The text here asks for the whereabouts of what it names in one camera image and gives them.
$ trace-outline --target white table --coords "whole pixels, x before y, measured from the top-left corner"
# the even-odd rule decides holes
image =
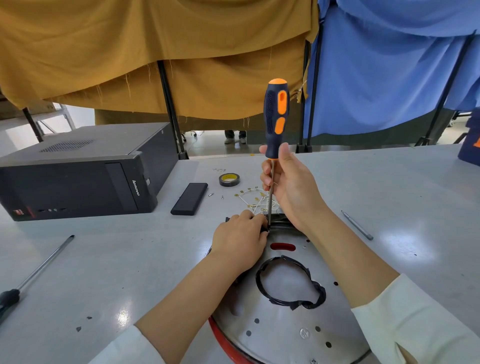
[[[370,242],[359,234],[378,255],[480,335],[480,167],[458,160],[458,149],[321,152],[299,159],[328,205],[374,236]],[[179,161],[151,214],[15,223],[0,209],[0,291],[16,287],[76,235],[0,326],[2,363],[90,361],[205,256],[217,225],[246,207],[234,194],[261,185],[262,160]],[[221,187],[222,172],[214,169],[238,173],[242,181]],[[205,196],[196,216],[171,215],[189,182],[207,182],[207,194],[214,195]],[[230,362],[208,326],[183,360]]]

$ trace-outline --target black-handled screwdriver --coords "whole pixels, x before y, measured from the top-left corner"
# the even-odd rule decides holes
[[[60,253],[65,246],[69,242],[73,240],[75,235],[70,235],[67,240],[63,242],[62,245],[60,245],[42,264],[38,266],[37,269],[35,269],[32,274],[30,274],[17,288],[14,290],[10,291],[5,291],[0,293],[0,318],[3,316],[3,314],[14,304],[16,304],[20,300],[20,290],[33,278],[36,276],[36,274],[45,266],[47,265],[53,258],[55,258],[58,253]]]
[[[282,134],[287,122],[290,104],[288,84],[283,78],[276,78],[268,83],[264,100],[264,120],[266,127],[267,152],[265,156],[272,161],[270,177],[273,181],[275,161],[278,159],[278,148],[282,144]],[[274,183],[268,193],[268,229],[272,224],[272,197]]]

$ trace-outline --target blue toolbox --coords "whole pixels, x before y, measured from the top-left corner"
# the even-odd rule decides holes
[[[458,157],[468,163],[480,166],[480,108],[472,111],[472,116],[467,121],[470,130],[465,137]]]

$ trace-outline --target hand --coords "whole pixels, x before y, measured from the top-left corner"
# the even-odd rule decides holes
[[[260,229],[267,226],[264,214],[254,215],[244,210],[240,215],[233,215],[215,230],[210,254],[231,259],[239,274],[250,269],[260,258],[267,242],[268,232]]]
[[[260,147],[260,153],[265,154],[266,151],[267,146]],[[273,183],[270,178],[270,160],[262,163],[262,170],[260,179],[263,189],[269,191]],[[273,192],[283,212],[298,230],[311,237],[315,219],[329,209],[320,196],[312,173],[290,153],[288,143],[283,143],[278,150],[273,179],[276,183]]]

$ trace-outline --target tile floor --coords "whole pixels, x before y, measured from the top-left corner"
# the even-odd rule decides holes
[[[452,144],[463,132],[467,132],[465,127],[468,117],[458,118],[455,120],[453,127],[446,128],[440,137],[438,144]],[[238,139],[238,132],[235,132],[235,144],[225,145],[225,134],[223,130],[206,130],[197,131],[197,137],[193,136],[193,132],[185,133],[187,142],[185,149],[190,159],[198,158],[221,158],[221,157],[240,157],[249,155],[259,155],[258,147],[260,145],[241,144]],[[326,150],[350,150],[345,146],[319,146],[319,151]],[[290,150],[294,151],[295,146],[290,146]]]

